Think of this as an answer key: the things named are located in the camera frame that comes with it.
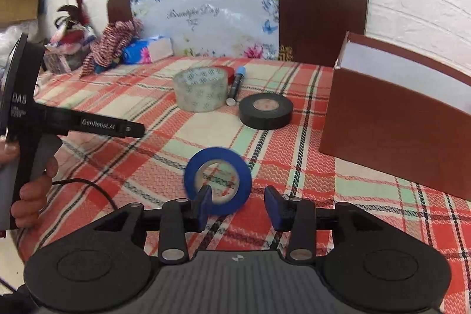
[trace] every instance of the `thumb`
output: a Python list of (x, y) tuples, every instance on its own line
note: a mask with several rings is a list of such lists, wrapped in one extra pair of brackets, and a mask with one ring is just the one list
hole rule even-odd
[(17, 142), (0, 142), (0, 164), (10, 162), (19, 154), (20, 146)]

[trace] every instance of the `red checkered tablecloth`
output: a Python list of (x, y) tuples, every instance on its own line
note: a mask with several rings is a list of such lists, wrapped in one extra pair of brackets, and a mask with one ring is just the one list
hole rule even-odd
[[(179, 109), (173, 75), (215, 63), (246, 66), (240, 98), (263, 91), (288, 97), (294, 104), (291, 124), (258, 131), (240, 122), (237, 107), (207, 113)], [(309, 198), (319, 207), (349, 201), (442, 252), (453, 272), (442, 308), (445, 313), (468, 313), (470, 202), (319, 153), (332, 74), (332, 68), (292, 62), (169, 58), (149, 65), (119, 66), (83, 79), (78, 73), (54, 77), (42, 89), (39, 101), (122, 117), (143, 123), (147, 129), (138, 140), (71, 132), (57, 153), (57, 179), (89, 179), (105, 188), (118, 206), (140, 201), (147, 209), (156, 208), (166, 200), (185, 196), (183, 171), (192, 155), (210, 146), (231, 148), (251, 170), (251, 195), (234, 215), (211, 217), (203, 233), (189, 233), (190, 253), (200, 249), (284, 250), (288, 233), (276, 233), (265, 213), (266, 185), (289, 196)], [(90, 187), (53, 187), (39, 225), (16, 234), (21, 257), (27, 259), (39, 247), (110, 211), (103, 196)], [(320, 232), (317, 238), (318, 253), (331, 249), (329, 232)], [(145, 251), (155, 254), (157, 241), (158, 233), (150, 232)]]

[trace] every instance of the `pink flower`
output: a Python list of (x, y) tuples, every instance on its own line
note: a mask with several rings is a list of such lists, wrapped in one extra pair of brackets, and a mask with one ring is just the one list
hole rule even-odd
[(259, 47), (258, 44), (254, 44), (253, 47), (247, 47), (243, 53), (247, 58), (263, 59), (263, 47)]
[(140, 62), (145, 63), (145, 64), (152, 63), (152, 61), (150, 59), (149, 49), (147, 47), (144, 47), (141, 50), (141, 61)]

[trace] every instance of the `blue butterfly print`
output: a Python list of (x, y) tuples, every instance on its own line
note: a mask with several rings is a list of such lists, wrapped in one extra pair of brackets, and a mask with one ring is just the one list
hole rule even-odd
[(270, 26), (270, 20), (267, 19), (265, 24), (262, 26), (263, 32), (266, 32), (268, 35), (271, 35), (273, 31), (278, 29), (278, 26)]

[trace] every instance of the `black marker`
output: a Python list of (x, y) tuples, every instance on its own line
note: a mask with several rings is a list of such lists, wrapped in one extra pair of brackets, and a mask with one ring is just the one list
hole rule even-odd
[(234, 83), (232, 83), (231, 89), (229, 90), (228, 98), (225, 100), (225, 103), (232, 107), (234, 106), (237, 101), (237, 94), (239, 93), (239, 89), (243, 83), (243, 78), (246, 76), (246, 68), (239, 67), (235, 72)]

